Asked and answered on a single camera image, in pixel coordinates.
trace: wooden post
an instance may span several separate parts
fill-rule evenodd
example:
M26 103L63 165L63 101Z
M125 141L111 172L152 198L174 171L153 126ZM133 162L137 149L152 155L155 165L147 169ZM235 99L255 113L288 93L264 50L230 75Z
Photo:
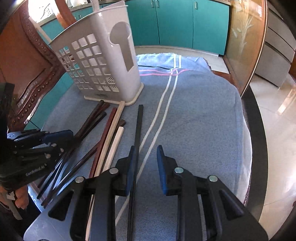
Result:
M63 28L67 28L76 22L65 0L51 0L50 6Z

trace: countertop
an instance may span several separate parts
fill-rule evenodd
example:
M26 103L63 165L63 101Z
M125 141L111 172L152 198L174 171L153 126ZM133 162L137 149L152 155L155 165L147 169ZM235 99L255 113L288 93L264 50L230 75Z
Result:
M214 2L219 2L219 3L223 3L223 4L226 4L226 5L229 5L231 6L231 3L226 1L226 0L208 0L208 1L214 1ZM103 4L108 4L108 3L115 3L115 2L118 2L118 0L105 0L105 1L99 1L99 4L100 5L103 5ZM87 3L87 4L83 4L83 5L79 5L79 6L76 6L76 7L71 7L70 10L71 12L75 12L75 11L78 11L78 10L81 10L81 9L84 9L84 8L88 8L88 7L91 7L91 3ZM51 16L49 16L48 18L42 20L41 22L39 22L38 24L40 26L43 26L44 24L50 22L50 21L53 21L54 19L56 19L56 16L54 14L52 14Z

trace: basket base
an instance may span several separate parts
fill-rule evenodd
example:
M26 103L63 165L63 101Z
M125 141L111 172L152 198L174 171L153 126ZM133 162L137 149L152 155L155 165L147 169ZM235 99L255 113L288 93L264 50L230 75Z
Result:
M133 100L131 100L130 102L125 103L125 106L130 106L130 105L132 105L133 103L135 103L136 100L137 100L137 98L139 97L140 93L142 92L143 88L144 88L144 84L141 83L140 88L139 88L139 91L137 92L135 98L133 98ZM106 103L118 104L118 105L120 104L120 101L105 100L105 99L93 98L93 97L87 97L87 96L84 96L84 98L85 98L86 100L93 100L93 101L101 101L101 100L103 100L103 101L105 101Z

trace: black floor border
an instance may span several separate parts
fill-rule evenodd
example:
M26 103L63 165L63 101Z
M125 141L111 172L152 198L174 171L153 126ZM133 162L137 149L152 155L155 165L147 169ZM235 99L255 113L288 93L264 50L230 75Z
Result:
M246 207L256 220L259 220L265 201L268 178L266 136L260 110L250 86L242 96L242 103L252 142L252 172Z

